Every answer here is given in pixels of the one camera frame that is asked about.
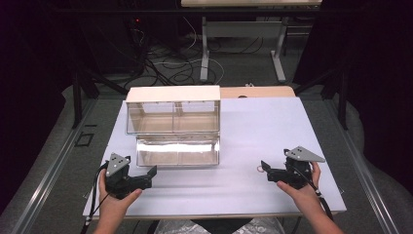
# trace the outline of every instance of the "white desk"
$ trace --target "white desk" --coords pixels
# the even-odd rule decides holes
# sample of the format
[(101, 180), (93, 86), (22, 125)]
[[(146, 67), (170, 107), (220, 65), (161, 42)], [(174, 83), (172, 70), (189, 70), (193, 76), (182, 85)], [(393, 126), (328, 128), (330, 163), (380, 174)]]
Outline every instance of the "white desk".
[[(122, 105), (103, 155), (131, 155), (130, 176), (145, 175), (138, 168), (135, 138), (125, 135), (127, 119)], [(139, 219), (250, 217), (299, 215), (292, 199), (257, 167), (264, 160), (284, 169), (285, 148), (302, 145), (323, 157), (306, 111), (298, 97), (224, 98), (221, 101), (220, 163), (214, 167), (158, 169), (153, 187), (143, 191), (127, 212)], [(327, 163), (320, 163), (319, 187), (330, 209), (346, 206)], [(91, 198), (84, 215), (89, 214)]]
[[(287, 7), (287, 6), (318, 6), (321, 0), (181, 0), (182, 7)], [(277, 37), (277, 45), (271, 51), (274, 68), (280, 82), (285, 82), (280, 54), (285, 37), (288, 18), (282, 21), (211, 21), (203, 17), (203, 59), (200, 79), (207, 80), (209, 50), (207, 49), (208, 37)]]

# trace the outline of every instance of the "metal bracket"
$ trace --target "metal bracket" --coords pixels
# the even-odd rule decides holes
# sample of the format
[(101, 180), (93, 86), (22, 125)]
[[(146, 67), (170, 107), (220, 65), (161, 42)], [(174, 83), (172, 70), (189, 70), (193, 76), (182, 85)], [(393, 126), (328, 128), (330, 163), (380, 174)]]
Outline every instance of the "metal bracket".
[(131, 157), (122, 157), (116, 153), (110, 155), (109, 165), (107, 166), (106, 176), (110, 177), (131, 162)]
[(310, 150), (304, 148), (303, 146), (298, 146), (291, 150), (285, 150), (285, 156), (295, 159), (297, 161), (304, 162), (325, 162), (325, 159), (321, 158), (319, 155), (311, 152)]

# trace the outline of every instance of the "acrylic container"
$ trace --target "acrylic container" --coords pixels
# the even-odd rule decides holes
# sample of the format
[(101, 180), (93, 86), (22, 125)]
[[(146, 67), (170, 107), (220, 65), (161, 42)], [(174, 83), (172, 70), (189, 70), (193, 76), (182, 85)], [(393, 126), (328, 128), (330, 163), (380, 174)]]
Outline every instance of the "acrylic container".
[(219, 164), (219, 86), (131, 88), (127, 107), (138, 166)]

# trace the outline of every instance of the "black curtain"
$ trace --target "black curtain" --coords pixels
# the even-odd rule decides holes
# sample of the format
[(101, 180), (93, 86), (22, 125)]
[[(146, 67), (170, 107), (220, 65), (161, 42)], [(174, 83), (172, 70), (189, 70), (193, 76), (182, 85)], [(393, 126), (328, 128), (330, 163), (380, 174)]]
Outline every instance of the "black curtain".
[(56, 123), (71, 84), (37, 1), (0, 4), (1, 187), (6, 208)]
[[(363, 153), (413, 194), (413, 8), (406, 0), (370, 2), (374, 18), (361, 31), (363, 16), (316, 20), (294, 82), (318, 77), (343, 57), (352, 40), (359, 40), (351, 57), (348, 100), (364, 127)], [(323, 0), (321, 8), (357, 9), (364, 3)]]

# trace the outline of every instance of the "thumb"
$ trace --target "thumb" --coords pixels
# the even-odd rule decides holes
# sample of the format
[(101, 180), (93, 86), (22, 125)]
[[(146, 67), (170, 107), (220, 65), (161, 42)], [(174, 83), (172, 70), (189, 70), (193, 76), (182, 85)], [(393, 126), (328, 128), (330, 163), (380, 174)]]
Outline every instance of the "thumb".
[(295, 188), (289, 186), (288, 184), (286, 184), (282, 181), (278, 181), (277, 186), (292, 198), (294, 198), (294, 195), (297, 192), (297, 190)]
[(130, 206), (136, 199), (142, 194), (142, 189), (136, 189), (134, 192), (130, 193), (126, 198), (124, 198), (122, 201), (126, 203), (127, 206)]

